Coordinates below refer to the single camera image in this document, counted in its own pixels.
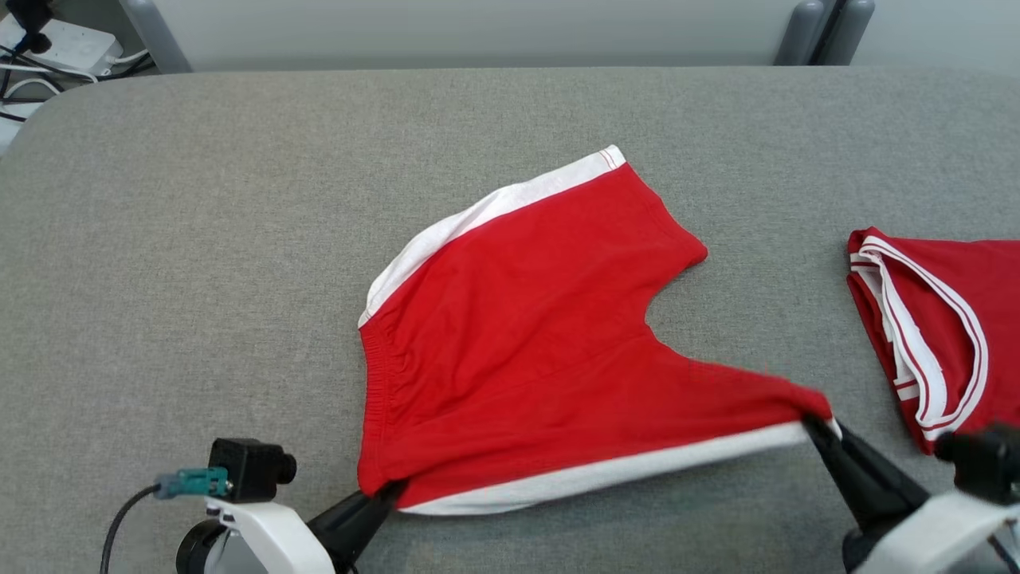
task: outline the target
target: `red fabric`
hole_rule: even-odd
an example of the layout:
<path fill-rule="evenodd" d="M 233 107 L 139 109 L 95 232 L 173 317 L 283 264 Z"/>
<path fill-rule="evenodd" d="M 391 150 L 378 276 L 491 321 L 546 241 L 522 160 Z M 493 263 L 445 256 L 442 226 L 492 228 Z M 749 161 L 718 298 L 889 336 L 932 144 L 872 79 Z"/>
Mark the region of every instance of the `red fabric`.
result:
<path fill-rule="evenodd" d="M 410 478 L 406 508 L 831 418 L 816 392 L 656 341 L 649 303 L 707 254 L 628 164 L 446 244 L 361 328 L 362 490 Z"/>
<path fill-rule="evenodd" d="M 977 317 L 988 350 L 987 357 L 978 359 L 987 362 L 988 376 L 976 409 L 961 423 L 959 430 L 978 431 L 992 422 L 1020 425 L 1020 385 L 1016 384 L 1015 366 L 1011 362 L 1012 358 L 1020 357 L 1020 241 L 965 243 L 904 239 L 888 237 L 876 227 L 869 227 L 851 234 L 850 252 L 858 252 L 869 237 L 885 241 L 939 278 Z M 974 372 L 974 342 L 941 290 L 929 284 L 902 261 L 887 256 L 882 261 L 921 336 L 938 361 L 948 392 L 945 412 L 952 414 L 968 393 Z M 848 282 L 865 330 L 891 385 L 896 378 L 895 357 L 892 345 L 886 342 L 882 329 L 882 307 L 859 274 L 851 272 Z M 951 426 L 952 422 L 920 424 L 918 417 L 923 420 L 939 415 L 931 412 L 920 398 L 900 402 L 900 408 L 918 447 L 930 455 L 934 439 L 926 438 L 923 428 L 937 430 Z"/>

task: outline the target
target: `white cable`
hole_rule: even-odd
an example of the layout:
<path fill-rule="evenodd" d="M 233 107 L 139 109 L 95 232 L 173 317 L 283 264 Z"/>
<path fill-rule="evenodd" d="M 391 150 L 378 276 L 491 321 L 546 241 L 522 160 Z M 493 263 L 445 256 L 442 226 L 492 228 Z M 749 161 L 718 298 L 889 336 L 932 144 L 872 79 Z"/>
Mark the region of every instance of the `white cable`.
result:
<path fill-rule="evenodd" d="M 52 69 L 46 69 L 44 67 L 31 67 L 28 65 L 11 65 L 9 63 L 0 63 L 0 69 L 12 69 L 14 71 L 41 71 L 43 73 L 53 73 Z M 99 83 L 99 80 L 97 80 L 95 75 L 89 73 L 88 71 L 81 71 L 78 69 L 63 69 L 63 68 L 60 68 L 60 71 L 63 71 L 64 73 L 70 73 L 73 75 L 81 75 L 82 77 L 88 77 L 90 81 L 92 81 L 93 84 Z"/>
<path fill-rule="evenodd" d="M 23 86 L 28 86 L 29 84 L 42 84 L 43 86 L 46 86 L 47 88 L 49 88 L 50 91 L 53 92 L 54 94 L 59 94 L 60 93 L 60 90 L 57 90 L 56 87 L 53 86 L 53 84 L 50 84 L 49 82 L 47 82 L 47 81 L 45 81 L 45 80 L 43 80 L 41 77 L 30 77 L 28 80 L 21 80 L 17 84 L 14 84 L 10 88 L 8 88 L 7 89 L 7 93 L 4 94 L 3 97 L 9 98 L 11 96 L 11 94 L 13 94 L 14 92 L 16 92 L 18 90 L 18 88 L 21 88 Z"/>
<path fill-rule="evenodd" d="M 110 57 L 110 56 L 106 56 L 106 61 L 107 61 L 107 63 L 111 63 L 113 65 L 116 65 L 118 63 L 131 63 L 131 62 L 133 62 L 135 60 L 142 59 L 148 53 L 149 53 L 149 50 L 142 50 L 141 52 L 139 52 L 137 54 L 133 54 L 133 55 L 130 55 L 130 56 L 126 56 L 126 57 L 123 57 L 123 58 L 113 58 L 113 57 Z"/>

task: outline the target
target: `white trim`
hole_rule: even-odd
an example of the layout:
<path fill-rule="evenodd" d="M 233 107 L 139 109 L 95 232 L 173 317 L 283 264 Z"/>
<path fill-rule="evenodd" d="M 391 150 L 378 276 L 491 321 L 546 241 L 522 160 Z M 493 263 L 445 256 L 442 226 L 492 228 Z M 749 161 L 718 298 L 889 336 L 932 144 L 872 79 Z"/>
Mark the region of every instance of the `white trim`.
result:
<path fill-rule="evenodd" d="M 988 376 L 988 347 L 977 316 L 952 286 L 883 239 L 874 236 L 866 237 L 857 254 L 877 264 L 880 270 L 882 298 L 878 301 L 882 304 L 883 316 L 896 320 L 889 321 L 888 325 L 894 331 L 891 343 L 894 353 L 897 355 L 898 380 L 902 378 L 899 373 L 899 365 L 903 361 L 918 380 L 918 393 L 921 401 L 915 420 L 921 427 L 922 434 L 927 440 L 934 440 L 944 433 L 960 428 L 977 408 Z M 891 275 L 882 261 L 883 256 L 891 257 L 905 264 L 927 282 L 932 292 L 946 302 L 960 318 L 961 325 L 974 346 L 974 365 L 971 378 L 967 383 L 967 390 L 963 399 L 953 413 L 946 414 L 948 390 L 941 368 L 938 366 L 934 354 L 924 342 L 924 337 L 914 323 L 907 307 L 900 299 Z M 856 266 L 858 265 L 852 265 L 852 271 L 865 277 L 867 271 L 854 268 Z M 897 322 L 900 323 L 902 330 L 898 328 Z M 910 355 L 914 356 L 917 360 L 916 363 L 910 361 Z"/>
<path fill-rule="evenodd" d="M 830 421 L 829 425 L 838 436 L 843 436 L 843 431 L 835 420 Z M 411 514 L 440 516 L 504 513 L 614 484 L 807 440 L 809 440 L 808 433 L 800 422 L 782 423 L 693 445 L 530 476 L 400 510 Z"/>
<path fill-rule="evenodd" d="M 414 236 L 372 281 L 358 327 L 367 323 L 399 286 L 447 243 L 495 217 L 590 181 L 624 163 L 623 153 L 611 145 L 531 180 L 500 188 L 467 209 L 432 223 Z"/>
<path fill-rule="evenodd" d="M 900 397 L 900 401 L 910 401 L 911 399 L 917 399 L 921 395 L 921 385 L 898 387 L 896 389 L 896 394 L 897 396 Z"/>

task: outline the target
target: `black cable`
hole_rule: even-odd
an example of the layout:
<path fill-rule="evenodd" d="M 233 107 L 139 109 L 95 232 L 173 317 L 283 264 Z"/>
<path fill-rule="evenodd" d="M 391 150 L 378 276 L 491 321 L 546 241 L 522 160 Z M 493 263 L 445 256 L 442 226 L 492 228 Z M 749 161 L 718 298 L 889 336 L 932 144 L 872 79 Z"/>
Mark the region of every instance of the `black cable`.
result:
<path fill-rule="evenodd" d="M 11 115 L 9 113 L 4 113 L 2 111 L 0 111 L 0 117 L 3 117 L 4 119 L 11 119 L 13 121 L 21 121 L 21 122 L 23 122 L 26 119 L 24 117 L 18 117 L 17 115 Z"/>
<path fill-rule="evenodd" d="M 999 541 L 999 538 L 996 538 L 994 534 L 988 536 L 988 543 L 991 544 L 991 549 L 996 551 L 999 558 L 1006 564 L 1006 569 L 1010 571 L 1010 574 L 1020 574 L 1020 566 L 1017 565 L 1017 561 L 1013 560 L 1009 551 L 1003 546 L 1003 543 Z"/>
<path fill-rule="evenodd" d="M 146 486 L 145 488 L 139 490 L 134 497 L 124 503 L 124 506 L 120 507 L 117 511 L 117 515 L 113 517 L 113 522 L 110 523 L 110 529 L 106 531 L 106 541 L 103 543 L 103 560 L 99 563 L 99 574 L 108 574 L 110 571 L 110 555 L 113 554 L 113 539 L 117 536 L 117 528 L 120 528 L 120 523 L 123 522 L 124 516 L 128 515 L 128 511 L 132 507 L 138 504 L 139 501 L 145 499 L 149 494 L 152 494 L 156 490 L 159 490 L 160 485 L 153 484 L 152 486 Z"/>
<path fill-rule="evenodd" d="M 0 96 L 7 93 L 7 85 L 10 84 L 10 70 L 3 70 L 3 82 L 0 82 Z"/>
<path fill-rule="evenodd" d="M 17 53 L 16 50 L 11 50 L 10 48 L 8 48 L 7 46 L 4 46 L 3 44 L 0 44 L 0 50 L 3 50 L 5 52 L 7 52 L 8 54 L 10 54 L 10 56 L 11 56 L 11 62 L 15 62 L 16 60 L 21 60 L 21 63 L 23 63 L 23 64 L 30 65 L 30 66 L 33 66 L 33 67 L 41 67 L 43 69 L 48 69 L 52 73 L 59 73 L 60 75 L 66 75 L 67 77 L 71 77 L 71 79 L 78 80 L 80 82 L 88 82 L 89 81 L 89 79 L 86 77 L 86 76 L 84 76 L 84 75 L 80 75 L 78 73 L 70 73 L 70 72 L 64 71 L 62 69 L 57 69 L 57 68 L 53 67 L 52 65 L 45 64 L 45 63 L 43 63 L 41 61 L 36 61 L 36 60 L 30 58 L 29 56 L 26 56 L 26 55 Z"/>
<path fill-rule="evenodd" d="M 0 97 L 0 103 L 43 103 L 44 101 L 46 101 L 46 98 L 19 98 L 17 96 L 10 98 Z"/>

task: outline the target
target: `red and white striped trim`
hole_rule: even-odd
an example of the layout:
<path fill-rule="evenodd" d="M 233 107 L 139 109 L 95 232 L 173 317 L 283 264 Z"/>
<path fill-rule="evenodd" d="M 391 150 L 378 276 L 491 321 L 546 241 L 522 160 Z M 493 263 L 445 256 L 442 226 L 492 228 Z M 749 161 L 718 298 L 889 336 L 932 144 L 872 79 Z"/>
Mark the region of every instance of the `red and white striped trim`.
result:
<path fill-rule="evenodd" d="M 896 283 L 883 257 L 890 257 L 910 268 L 960 318 L 974 346 L 974 366 L 963 399 L 952 413 L 948 409 L 949 392 L 938 360 L 931 352 L 914 323 L 914 319 L 897 293 Z M 952 286 L 911 259 L 887 241 L 868 236 L 857 253 L 850 255 L 851 271 L 857 272 L 880 305 L 885 337 L 892 345 L 897 378 L 894 383 L 900 401 L 919 398 L 915 415 L 927 440 L 952 432 L 967 420 L 977 408 L 988 378 L 988 344 L 981 324 L 967 302 Z"/>

